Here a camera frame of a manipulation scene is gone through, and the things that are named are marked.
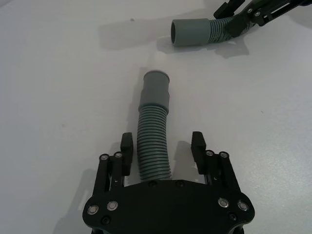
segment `ribbed hose section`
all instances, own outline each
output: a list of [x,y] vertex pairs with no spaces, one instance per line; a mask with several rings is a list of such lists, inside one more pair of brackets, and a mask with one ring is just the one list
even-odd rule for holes
[[158,106],[140,109],[137,156],[142,181],[172,179],[167,152],[167,112]]
[[[211,33],[208,43],[223,42],[230,40],[232,36],[225,30],[225,26],[233,19],[233,17],[228,17],[224,19],[214,19],[210,21]],[[241,33],[246,33],[249,29],[254,26],[250,23],[248,27]]]

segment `gray corrugated hose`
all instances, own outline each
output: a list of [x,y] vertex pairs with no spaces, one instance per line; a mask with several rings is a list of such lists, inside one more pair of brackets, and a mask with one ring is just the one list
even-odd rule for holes
[[[233,19],[174,19],[171,24],[171,41],[174,46],[206,45],[208,43],[230,40],[232,36],[225,26]],[[242,32],[253,27],[250,23]]]
[[137,156],[142,181],[172,179],[167,152],[169,77],[161,71],[144,76],[139,105]]

